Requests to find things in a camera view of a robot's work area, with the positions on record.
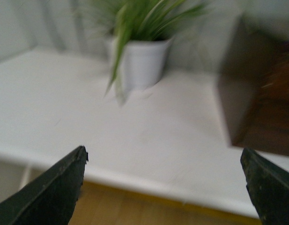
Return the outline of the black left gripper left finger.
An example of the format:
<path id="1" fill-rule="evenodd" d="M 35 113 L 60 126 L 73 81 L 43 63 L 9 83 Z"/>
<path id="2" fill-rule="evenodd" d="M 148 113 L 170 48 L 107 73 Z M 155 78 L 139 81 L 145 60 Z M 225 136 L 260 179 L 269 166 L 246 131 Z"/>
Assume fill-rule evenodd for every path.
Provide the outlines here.
<path id="1" fill-rule="evenodd" d="M 79 146 L 0 203 L 0 225 L 67 225 L 84 180 L 88 153 Z"/>

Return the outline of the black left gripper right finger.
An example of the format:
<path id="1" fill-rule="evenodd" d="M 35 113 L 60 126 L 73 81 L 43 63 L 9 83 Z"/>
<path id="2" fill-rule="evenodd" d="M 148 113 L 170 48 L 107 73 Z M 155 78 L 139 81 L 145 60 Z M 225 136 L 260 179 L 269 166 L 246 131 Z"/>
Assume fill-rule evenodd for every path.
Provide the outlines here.
<path id="1" fill-rule="evenodd" d="M 246 188 L 263 225 L 289 225 L 289 172 L 245 148 L 240 159 Z"/>

